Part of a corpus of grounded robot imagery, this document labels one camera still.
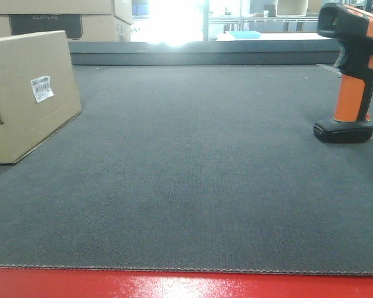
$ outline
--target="red table edge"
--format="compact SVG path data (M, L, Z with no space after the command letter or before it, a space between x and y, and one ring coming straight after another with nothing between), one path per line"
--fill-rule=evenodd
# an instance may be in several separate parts
M371 298L373 276L0 268L0 298Z

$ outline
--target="orange scanner handle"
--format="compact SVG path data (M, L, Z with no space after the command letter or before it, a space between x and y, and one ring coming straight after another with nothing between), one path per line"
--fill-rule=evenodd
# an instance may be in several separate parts
M334 119L341 122L367 120L373 95L373 51L358 44L343 46L336 62L342 77Z

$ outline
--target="stacked cardboard box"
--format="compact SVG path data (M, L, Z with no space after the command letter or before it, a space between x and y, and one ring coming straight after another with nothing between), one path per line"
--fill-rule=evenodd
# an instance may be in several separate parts
M16 163L81 112L64 31L0 38L0 163Z
M131 18L131 0L0 0L0 37L64 30L74 41L130 41Z

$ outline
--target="gray carpet mat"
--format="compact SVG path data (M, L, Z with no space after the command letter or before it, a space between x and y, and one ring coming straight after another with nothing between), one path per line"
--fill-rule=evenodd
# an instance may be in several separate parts
M75 74L82 114L0 166L0 266L373 274L373 138L312 134L333 115L336 74Z

